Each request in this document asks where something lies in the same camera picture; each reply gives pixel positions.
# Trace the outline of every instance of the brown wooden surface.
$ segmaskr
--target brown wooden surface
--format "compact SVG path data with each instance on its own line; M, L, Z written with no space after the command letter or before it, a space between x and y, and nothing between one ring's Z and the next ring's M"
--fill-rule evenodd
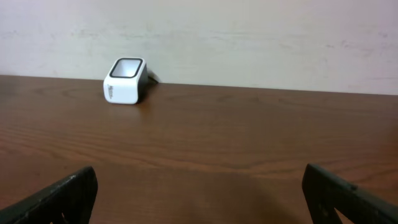
M398 97L0 76L0 208L92 165L91 223L311 223L317 163L398 204Z

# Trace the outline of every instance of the wooden table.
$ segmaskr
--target wooden table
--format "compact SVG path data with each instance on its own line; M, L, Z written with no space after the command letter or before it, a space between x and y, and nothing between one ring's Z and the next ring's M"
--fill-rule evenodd
M309 162L398 204L398 97L0 76L0 208L92 165L91 223L311 223Z

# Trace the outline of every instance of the black object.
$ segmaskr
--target black object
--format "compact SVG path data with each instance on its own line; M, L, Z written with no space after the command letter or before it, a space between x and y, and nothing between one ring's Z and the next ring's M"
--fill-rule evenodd
M398 208L313 164L302 188L314 224L342 223L335 209L353 223L398 223Z
M98 183L92 167L0 211L0 224L88 224Z

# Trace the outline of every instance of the white wall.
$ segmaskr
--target white wall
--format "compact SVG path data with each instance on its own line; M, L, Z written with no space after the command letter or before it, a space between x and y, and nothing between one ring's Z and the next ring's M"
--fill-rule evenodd
M0 73L398 95L397 0L1 0Z

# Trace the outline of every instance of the black plastic part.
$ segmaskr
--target black plastic part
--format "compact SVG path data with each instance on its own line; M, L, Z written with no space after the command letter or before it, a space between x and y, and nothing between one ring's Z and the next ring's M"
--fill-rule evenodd
M314 224L341 223L335 209L356 224L398 223L398 208L313 164L302 188Z
M0 224L88 224L98 183L92 167L0 211Z

